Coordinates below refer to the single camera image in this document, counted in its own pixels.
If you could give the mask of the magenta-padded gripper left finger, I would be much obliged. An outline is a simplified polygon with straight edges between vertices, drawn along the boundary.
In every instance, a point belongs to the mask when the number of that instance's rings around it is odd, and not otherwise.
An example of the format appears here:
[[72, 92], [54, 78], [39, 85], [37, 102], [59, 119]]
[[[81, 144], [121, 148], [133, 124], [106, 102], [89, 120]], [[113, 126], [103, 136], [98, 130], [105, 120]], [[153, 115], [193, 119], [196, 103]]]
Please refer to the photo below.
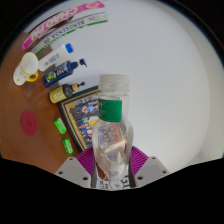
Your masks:
[[77, 157], [68, 157], [56, 175], [81, 187], [95, 188], [97, 172], [93, 148], [87, 148]]

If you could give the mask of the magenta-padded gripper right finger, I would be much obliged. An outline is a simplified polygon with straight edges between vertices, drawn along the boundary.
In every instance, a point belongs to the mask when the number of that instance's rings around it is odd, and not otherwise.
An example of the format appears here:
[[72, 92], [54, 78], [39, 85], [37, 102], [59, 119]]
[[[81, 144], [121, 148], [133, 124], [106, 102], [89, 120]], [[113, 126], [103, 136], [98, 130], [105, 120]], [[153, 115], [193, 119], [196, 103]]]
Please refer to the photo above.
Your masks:
[[169, 171], [156, 156], [148, 157], [132, 147], [128, 174], [130, 187], [140, 188], [167, 176]]

